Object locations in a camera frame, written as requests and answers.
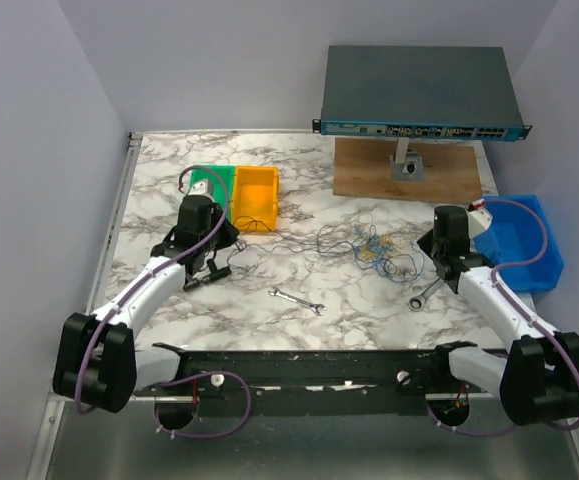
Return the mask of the green plastic bin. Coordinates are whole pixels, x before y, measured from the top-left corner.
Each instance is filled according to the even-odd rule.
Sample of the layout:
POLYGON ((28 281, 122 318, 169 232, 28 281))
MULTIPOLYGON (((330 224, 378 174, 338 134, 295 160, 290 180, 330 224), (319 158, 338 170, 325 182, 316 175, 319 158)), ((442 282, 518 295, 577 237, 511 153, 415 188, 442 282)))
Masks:
POLYGON ((231 165, 204 165, 204 168, 211 170, 212 174, 204 170, 193 170, 188 182, 187 192, 190 193, 198 182, 209 181, 213 184, 212 197, 214 201, 219 203, 221 208, 227 212, 227 219, 230 220, 236 167, 231 165), (218 177, 220 177, 225 184, 227 194, 224 194, 224 190, 217 181, 218 177))

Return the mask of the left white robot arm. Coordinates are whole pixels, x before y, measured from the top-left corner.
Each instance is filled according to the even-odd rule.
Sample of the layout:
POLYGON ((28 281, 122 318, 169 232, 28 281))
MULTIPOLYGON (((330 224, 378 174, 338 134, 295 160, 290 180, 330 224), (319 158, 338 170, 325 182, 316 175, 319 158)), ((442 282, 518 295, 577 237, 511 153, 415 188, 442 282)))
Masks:
POLYGON ((138 348, 135 339, 176 292, 191 291, 230 275, 215 254, 239 235, 221 206, 207 194, 190 194, 179 207, 176 225, 155 245, 140 275, 89 315, 65 321, 52 380, 55 394, 91 408, 117 413, 132 394, 159 385, 183 393, 191 380, 172 347, 138 348))

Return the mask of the orange plastic bin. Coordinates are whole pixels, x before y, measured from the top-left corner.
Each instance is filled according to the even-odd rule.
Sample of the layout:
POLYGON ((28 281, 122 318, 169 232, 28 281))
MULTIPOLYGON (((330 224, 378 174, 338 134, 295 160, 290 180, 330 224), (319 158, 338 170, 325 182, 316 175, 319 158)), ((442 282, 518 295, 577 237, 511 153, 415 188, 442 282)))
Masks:
POLYGON ((241 233, 276 230, 279 171, 270 166, 237 166, 231 198, 231 223, 241 233))

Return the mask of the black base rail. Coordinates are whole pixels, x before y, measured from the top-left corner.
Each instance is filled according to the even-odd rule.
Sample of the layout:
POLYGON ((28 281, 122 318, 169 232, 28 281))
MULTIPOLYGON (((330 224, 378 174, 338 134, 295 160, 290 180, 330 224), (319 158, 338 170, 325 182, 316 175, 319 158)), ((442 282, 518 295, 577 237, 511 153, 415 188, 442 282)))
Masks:
POLYGON ((201 416, 418 416, 471 385, 450 376, 437 350, 185 351, 170 380, 150 390, 187 397, 201 416))

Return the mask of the blue plastic bin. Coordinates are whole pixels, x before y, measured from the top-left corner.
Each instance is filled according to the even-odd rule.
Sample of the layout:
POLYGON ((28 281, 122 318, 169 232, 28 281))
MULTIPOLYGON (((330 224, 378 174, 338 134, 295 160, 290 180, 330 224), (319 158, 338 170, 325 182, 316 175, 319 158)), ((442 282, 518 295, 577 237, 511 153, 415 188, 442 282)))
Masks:
POLYGON ((543 246, 542 229, 534 216, 501 200, 524 205, 542 221, 547 232, 543 256, 526 266, 505 268, 500 276, 515 293, 544 293, 553 290, 560 279, 564 262, 542 206, 535 195, 485 196, 485 208, 492 215, 490 227, 473 240, 475 250, 494 265, 526 261, 543 246))

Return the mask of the ratcheting combination wrench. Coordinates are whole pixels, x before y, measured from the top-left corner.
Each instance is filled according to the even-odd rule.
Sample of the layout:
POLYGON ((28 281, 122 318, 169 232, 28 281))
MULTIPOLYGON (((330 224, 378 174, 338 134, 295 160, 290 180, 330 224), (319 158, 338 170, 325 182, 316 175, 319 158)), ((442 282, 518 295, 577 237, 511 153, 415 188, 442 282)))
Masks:
POLYGON ((436 279, 434 282, 430 283, 422 292, 409 299, 409 308, 414 312, 422 310, 428 299, 443 285, 444 281, 442 279, 436 279))

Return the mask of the black T-shaped pipe fitting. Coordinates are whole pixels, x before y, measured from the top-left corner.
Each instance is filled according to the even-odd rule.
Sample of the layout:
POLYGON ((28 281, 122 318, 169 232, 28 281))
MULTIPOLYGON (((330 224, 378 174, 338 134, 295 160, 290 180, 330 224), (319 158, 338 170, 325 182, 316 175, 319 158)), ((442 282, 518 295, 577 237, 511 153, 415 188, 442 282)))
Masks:
POLYGON ((185 282, 185 285, 183 286, 183 290, 185 292, 195 290, 204 285, 215 283, 219 280, 229 277, 232 274, 232 270, 229 266, 218 268, 213 259, 207 260, 206 267, 209 270, 209 272, 206 275, 194 277, 185 282))

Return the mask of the aluminium frame rail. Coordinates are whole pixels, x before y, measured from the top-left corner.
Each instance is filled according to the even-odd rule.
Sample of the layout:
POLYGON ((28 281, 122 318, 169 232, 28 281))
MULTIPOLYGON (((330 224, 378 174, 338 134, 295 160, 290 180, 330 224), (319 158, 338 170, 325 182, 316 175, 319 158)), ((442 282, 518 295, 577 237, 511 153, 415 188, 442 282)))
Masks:
MULTIPOLYGON (((100 304, 104 297, 143 136, 143 132, 130 132, 128 134, 127 150, 103 237, 93 283, 86 303, 83 307, 78 307, 76 309, 77 312, 90 313, 100 304)), ((69 402, 69 398, 56 396, 53 393, 52 381, 49 381, 43 417, 40 422, 26 479, 45 479, 47 477, 54 445, 59 433, 61 417, 65 404, 69 402)))

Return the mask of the small open-end wrench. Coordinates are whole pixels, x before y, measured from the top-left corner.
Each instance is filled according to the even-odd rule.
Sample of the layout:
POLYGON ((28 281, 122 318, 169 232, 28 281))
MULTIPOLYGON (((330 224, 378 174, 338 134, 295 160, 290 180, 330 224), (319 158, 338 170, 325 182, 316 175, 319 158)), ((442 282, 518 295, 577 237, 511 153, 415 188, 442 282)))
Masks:
POLYGON ((302 306, 302 307, 304 307, 304 308, 307 308, 307 309, 309 309, 310 311, 312 311, 315 315, 318 315, 318 316, 321 316, 322 313, 323 313, 324 311, 326 311, 326 306, 323 305, 323 304, 313 303, 313 302, 310 302, 310 301, 308 301, 308 300, 306 300, 306 299, 302 299, 302 298, 296 297, 296 296, 294 296, 294 295, 285 293, 285 292, 283 292, 282 290, 280 290, 280 289, 277 288, 277 287, 273 287, 272 289, 270 289, 270 290, 268 291, 268 294, 269 294, 270 296, 278 297, 278 298, 281 298, 281 299, 290 301, 290 302, 292 302, 292 303, 295 303, 295 304, 297 304, 297 305, 300 305, 300 306, 302 306))

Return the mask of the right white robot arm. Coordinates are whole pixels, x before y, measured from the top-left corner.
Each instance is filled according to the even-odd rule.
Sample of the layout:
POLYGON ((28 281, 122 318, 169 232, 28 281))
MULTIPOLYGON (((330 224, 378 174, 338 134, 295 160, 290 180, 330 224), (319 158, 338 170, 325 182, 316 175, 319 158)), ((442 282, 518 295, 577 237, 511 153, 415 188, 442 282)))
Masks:
POLYGON ((418 246, 438 279, 488 321, 507 355, 468 342, 441 345, 428 370, 430 382, 443 392, 466 382, 494 395, 513 427, 578 429, 579 335, 557 330, 528 308, 502 279, 504 267, 472 250, 472 239, 492 223, 488 202, 435 208, 433 227, 418 246))

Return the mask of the grey network switch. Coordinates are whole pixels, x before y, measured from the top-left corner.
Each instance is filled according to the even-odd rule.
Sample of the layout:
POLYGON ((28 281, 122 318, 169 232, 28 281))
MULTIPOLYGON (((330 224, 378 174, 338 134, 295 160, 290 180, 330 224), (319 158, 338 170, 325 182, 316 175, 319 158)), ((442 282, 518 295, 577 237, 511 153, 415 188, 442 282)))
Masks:
POLYGON ((332 46, 321 135, 515 142, 523 121, 500 47, 332 46))

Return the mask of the grey metal switch stand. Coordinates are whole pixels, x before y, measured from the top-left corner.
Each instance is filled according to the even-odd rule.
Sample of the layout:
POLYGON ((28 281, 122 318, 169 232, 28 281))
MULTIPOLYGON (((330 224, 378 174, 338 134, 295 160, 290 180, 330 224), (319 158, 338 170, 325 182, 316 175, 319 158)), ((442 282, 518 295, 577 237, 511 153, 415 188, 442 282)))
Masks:
POLYGON ((425 180, 422 156, 409 147, 408 138, 397 141, 395 151, 389 156, 389 165, 394 181, 421 183, 425 180))

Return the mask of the brown wooden board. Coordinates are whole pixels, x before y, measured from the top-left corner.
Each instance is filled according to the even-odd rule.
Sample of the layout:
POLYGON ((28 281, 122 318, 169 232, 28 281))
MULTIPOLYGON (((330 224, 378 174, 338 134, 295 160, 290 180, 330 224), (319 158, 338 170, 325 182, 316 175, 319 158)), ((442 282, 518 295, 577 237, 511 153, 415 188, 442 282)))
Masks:
POLYGON ((471 146, 340 137, 335 140, 333 193, 467 204, 483 190, 471 146))

